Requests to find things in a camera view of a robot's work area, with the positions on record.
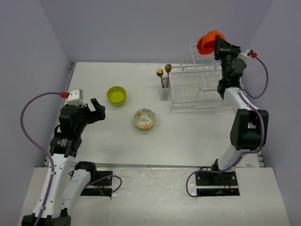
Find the green bowl back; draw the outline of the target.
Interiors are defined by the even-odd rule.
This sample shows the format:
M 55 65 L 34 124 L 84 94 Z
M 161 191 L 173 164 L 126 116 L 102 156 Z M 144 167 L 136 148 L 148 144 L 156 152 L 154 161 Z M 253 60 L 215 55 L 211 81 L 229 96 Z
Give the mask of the green bowl back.
M 114 86 L 108 89 L 107 99 L 114 104 L 123 102 L 127 97 L 126 90 L 121 86 Z

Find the green bowl front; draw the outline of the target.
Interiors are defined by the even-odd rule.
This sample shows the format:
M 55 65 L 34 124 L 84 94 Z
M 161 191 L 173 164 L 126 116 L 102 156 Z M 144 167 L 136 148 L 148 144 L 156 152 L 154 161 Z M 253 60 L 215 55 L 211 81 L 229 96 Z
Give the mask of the green bowl front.
M 122 101 L 116 102 L 116 101 L 112 101 L 111 99 L 108 99 L 110 104 L 113 105 L 113 106 L 122 106 L 126 102 L 126 100 L 127 99 L 125 98 Z

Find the green bowl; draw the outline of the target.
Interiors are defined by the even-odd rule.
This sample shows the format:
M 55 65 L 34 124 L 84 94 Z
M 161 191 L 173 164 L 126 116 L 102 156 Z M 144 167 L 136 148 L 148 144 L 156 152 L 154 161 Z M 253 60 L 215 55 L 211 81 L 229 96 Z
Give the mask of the green bowl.
M 113 106 L 122 106 L 126 102 L 126 100 L 127 99 L 125 98 L 122 101 L 116 102 L 116 101 L 112 101 L 111 99 L 108 99 L 110 104 L 113 105 Z
M 127 97 L 126 90 L 121 86 L 114 86 L 108 89 L 107 99 L 114 104 L 123 102 Z

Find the orange bowl front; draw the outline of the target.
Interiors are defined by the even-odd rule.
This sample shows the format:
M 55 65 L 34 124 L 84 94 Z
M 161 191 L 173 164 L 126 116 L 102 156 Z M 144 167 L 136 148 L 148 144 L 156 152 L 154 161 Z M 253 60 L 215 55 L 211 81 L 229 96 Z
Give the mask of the orange bowl front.
M 206 47 L 208 48 L 208 51 L 206 51 L 206 52 L 199 52 L 199 54 L 201 54 L 201 55 L 209 55 L 209 54 L 211 54 L 211 53 L 214 52 L 215 36 L 216 35 L 219 35 L 223 40 L 225 40 L 225 36 L 221 32 L 219 32 L 217 30 L 209 31 L 206 34 Z

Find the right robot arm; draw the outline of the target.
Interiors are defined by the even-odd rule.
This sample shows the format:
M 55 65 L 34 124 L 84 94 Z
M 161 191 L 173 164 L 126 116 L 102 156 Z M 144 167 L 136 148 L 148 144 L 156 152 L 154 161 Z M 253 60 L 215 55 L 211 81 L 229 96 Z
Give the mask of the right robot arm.
M 241 87 L 241 77 L 250 57 L 259 59 L 253 50 L 242 53 L 239 46 L 215 35 L 214 58 L 222 67 L 217 92 L 236 114 L 230 131 L 230 146 L 210 169 L 210 180 L 215 185 L 222 184 L 227 178 L 226 172 L 233 172 L 246 155 L 260 152 L 266 143 L 269 113 L 252 104 L 250 99 L 255 97 Z

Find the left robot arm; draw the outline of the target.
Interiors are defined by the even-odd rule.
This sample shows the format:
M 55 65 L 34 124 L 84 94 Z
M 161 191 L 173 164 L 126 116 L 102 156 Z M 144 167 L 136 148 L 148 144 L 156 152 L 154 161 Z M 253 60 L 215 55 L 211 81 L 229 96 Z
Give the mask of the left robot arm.
M 95 108 L 93 111 L 80 100 L 69 100 L 61 109 L 59 124 L 47 152 L 46 180 L 32 214 L 23 217 L 23 226 L 69 226 L 77 199 L 87 185 L 97 181 L 95 164 L 82 161 L 76 165 L 69 184 L 65 183 L 81 145 L 83 130 L 88 124 L 105 119 L 105 106 L 95 98 L 90 101 Z

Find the floral white bowl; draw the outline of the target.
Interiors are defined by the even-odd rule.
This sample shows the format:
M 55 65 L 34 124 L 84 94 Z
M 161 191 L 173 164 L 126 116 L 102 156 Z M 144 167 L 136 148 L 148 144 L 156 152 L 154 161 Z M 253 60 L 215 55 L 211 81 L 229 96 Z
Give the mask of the floral white bowl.
M 142 127 L 149 127 L 156 123 L 156 115 L 149 108 L 142 108 L 134 114 L 134 125 L 141 125 Z

